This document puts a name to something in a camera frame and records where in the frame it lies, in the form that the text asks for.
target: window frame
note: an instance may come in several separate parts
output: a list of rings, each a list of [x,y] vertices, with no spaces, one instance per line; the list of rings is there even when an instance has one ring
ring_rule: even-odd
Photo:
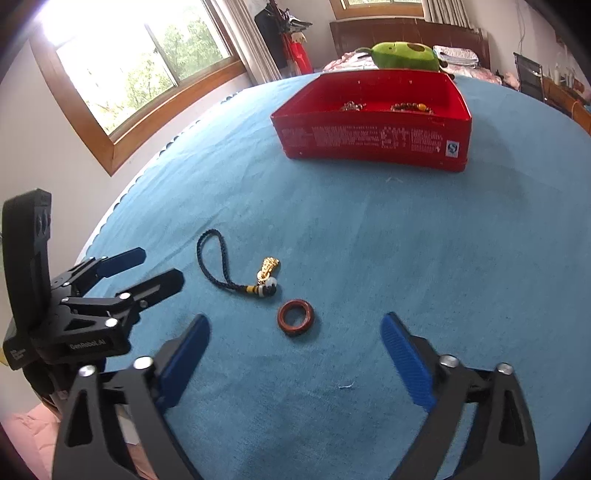
[[[80,139],[105,171],[113,176],[127,159],[160,128],[197,100],[224,83],[246,73],[236,49],[210,0],[203,0],[224,40],[230,57],[182,80],[158,95],[107,134],[82,99],[66,73],[56,47],[47,39],[41,24],[29,36],[33,56],[41,74]]]
[[[363,17],[419,17],[424,18],[423,5],[418,2],[349,5],[349,0],[330,0],[337,20]]]

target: cable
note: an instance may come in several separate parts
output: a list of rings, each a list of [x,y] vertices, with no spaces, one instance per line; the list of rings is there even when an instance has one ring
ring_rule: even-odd
[[[220,242],[220,250],[222,251],[222,272],[225,282],[219,281],[215,278],[203,263],[203,244],[211,236],[216,236]],[[228,270],[228,246],[224,240],[223,235],[216,229],[211,229],[205,232],[197,240],[197,262],[203,272],[203,275],[216,287],[225,288],[227,290],[234,290],[240,293],[247,293],[249,295],[257,295],[259,297],[272,297],[277,292],[275,285],[238,285],[230,279],[230,272]]]
[[[519,54],[523,55],[523,41],[525,40],[525,19],[523,17],[523,12],[521,11],[521,6],[519,5],[519,0],[515,0],[515,6],[517,8],[517,22],[519,24],[519,34],[521,38],[519,39]]]

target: blue gripper pad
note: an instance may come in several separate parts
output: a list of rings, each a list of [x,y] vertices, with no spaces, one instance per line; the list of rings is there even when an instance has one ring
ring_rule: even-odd
[[[155,404],[160,412],[164,413],[169,408],[175,407],[180,401],[197,364],[205,353],[210,335],[211,328],[207,317],[197,315],[181,337],[169,340],[169,345],[174,346],[175,351],[158,379],[160,396]]]
[[[430,412],[437,402],[433,377],[414,347],[408,330],[395,313],[382,320],[382,341],[415,405]]]
[[[146,260],[146,252],[142,248],[134,248],[115,257],[103,260],[96,269],[99,278],[109,278],[130,268],[141,265]]]

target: wooden headboard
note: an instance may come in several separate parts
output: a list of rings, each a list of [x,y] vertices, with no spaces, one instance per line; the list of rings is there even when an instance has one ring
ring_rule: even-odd
[[[373,47],[384,41],[422,43],[429,47],[469,48],[480,58],[480,66],[491,68],[488,39],[482,30],[429,23],[419,18],[357,18],[330,23],[336,52],[342,57],[360,47]]]

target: black braided cord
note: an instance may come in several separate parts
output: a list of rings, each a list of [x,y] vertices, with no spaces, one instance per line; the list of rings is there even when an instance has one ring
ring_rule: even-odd
[[[220,242],[220,250],[222,251],[222,271],[223,277],[226,280],[225,282],[219,281],[217,278],[215,278],[207,269],[205,263],[203,263],[203,244],[212,236],[216,236]],[[199,240],[197,240],[197,262],[199,263],[199,267],[201,268],[203,275],[205,275],[205,277],[216,287],[247,293],[247,285],[238,285],[230,278],[230,272],[228,269],[228,246],[226,245],[226,241],[219,230],[212,228],[204,232],[203,235],[199,237]],[[276,291],[276,286],[262,287],[262,293],[264,297],[272,297]]]

